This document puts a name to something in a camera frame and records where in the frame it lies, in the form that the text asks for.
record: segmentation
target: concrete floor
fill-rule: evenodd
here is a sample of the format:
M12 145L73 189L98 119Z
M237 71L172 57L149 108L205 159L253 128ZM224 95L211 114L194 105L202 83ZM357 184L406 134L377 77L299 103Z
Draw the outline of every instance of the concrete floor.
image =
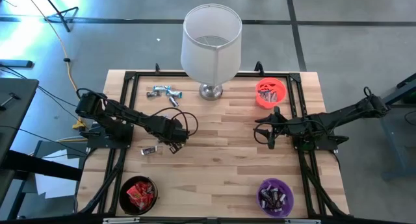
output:
M0 16L37 14L28 0L0 3ZM46 14L46 0L35 0ZM79 6L77 16L89 18L183 19L203 3L230 6L242 19L289 20L286 0L53 0L60 9ZM412 0L293 0L298 20L415 21ZM78 87L102 90L108 69L180 69L181 25L75 24L67 33L54 24L73 60ZM415 72L414 27L315 27L299 28L306 68L319 74L327 111L356 103L369 86L385 96L402 79ZM267 71L299 71L291 26L245 25L242 67L252 70L260 60ZM59 41L49 25L26 18L21 23L0 23L0 57L28 59L32 69L16 69L73 103L77 98L67 78ZM42 93L34 101L22 129L59 139L77 135L73 118ZM358 120L339 127L349 136L339 153L346 198L351 214L359 218L415 223L416 179L382 180L394 168L391 150L377 120ZM33 151L38 139L20 132L12 146ZM21 213L33 217L30 205Z

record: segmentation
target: bowl of candy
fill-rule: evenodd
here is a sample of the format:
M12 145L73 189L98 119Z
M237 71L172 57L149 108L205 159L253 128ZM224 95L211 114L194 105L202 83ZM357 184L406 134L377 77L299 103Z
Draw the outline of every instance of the bowl of candy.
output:
M284 218L293 209L294 197L287 184L271 178L261 183L257 191L257 204L270 217Z
M145 214L155 205L156 200L156 184L147 177L132 177L123 184L120 190L120 206L129 215Z

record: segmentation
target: orange bowl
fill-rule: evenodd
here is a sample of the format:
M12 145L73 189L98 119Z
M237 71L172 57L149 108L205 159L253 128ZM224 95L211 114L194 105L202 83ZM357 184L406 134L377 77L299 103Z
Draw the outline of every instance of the orange bowl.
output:
M276 101L266 101L261 96L259 91L270 91L272 94L276 93ZM255 85L255 101L257 104L265 109L271 109L279 104L286 96L285 85L275 78L264 78Z

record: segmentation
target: lamp shade rim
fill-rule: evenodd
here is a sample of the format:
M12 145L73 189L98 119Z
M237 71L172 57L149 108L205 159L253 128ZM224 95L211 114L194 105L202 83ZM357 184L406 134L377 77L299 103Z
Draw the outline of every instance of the lamp shade rim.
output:
M193 37L191 37L189 35L188 29L187 29L187 20L188 20L188 17L193 12L195 12L195 11L201 9L201 8L205 8L205 7L218 7L218 8L223 8L224 10L227 10L227 11L231 12L238 19L238 21L239 21L239 27L240 27L239 28L239 32L235 35L235 37L232 40L228 41L224 45L207 45L207 44L203 44L201 42L198 42L197 40L195 40ZM212 49L212 50L217 50L217 49L220 49L220 48L223 49L223 48L226 48L229 45L233 44L233 42L235 40L237 40L241 36L242 21L241 21L240 16L233 9L231 9L230 7L224 6L224 5L221 5L221 4L216 4L216 3L208 3L208 4L204 4L204 5L197 6L197 7L193 8L190 12L188 12L188 14L185 16L185 20L183 21L183 31L187 35L187 38L189 38L190 41L192 41L192 43L194 43L194 44L196 44L198 46L202 46L204 48L208 48L208 49Z

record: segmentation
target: purple bowl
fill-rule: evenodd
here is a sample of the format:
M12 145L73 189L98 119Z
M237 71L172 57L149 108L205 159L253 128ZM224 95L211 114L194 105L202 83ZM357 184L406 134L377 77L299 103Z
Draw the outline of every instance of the purple bowl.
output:
M261 197L260 197L259 193L262 189L267 189L267 187L269 185L272 185L273 188L278 188L279 191L286 194L285 204L282 206L282 211L280 211L280 212L274 212L274 211L269 210L269 209L261 208L261 205L260 205ZM257 204L259 205L261 210L264 213L266 213L267 215L269 215L270 217L272 217L272 218L284 218L284 217L287 217L293 209L294 197L293 197L293 193L292 193L292 191L291 191L291 189L289 188L288 185L286 185L284 182L282 182L278 179L270 178L270 179L264 180L261 183L261 185L260 185L260 187L257 191Z

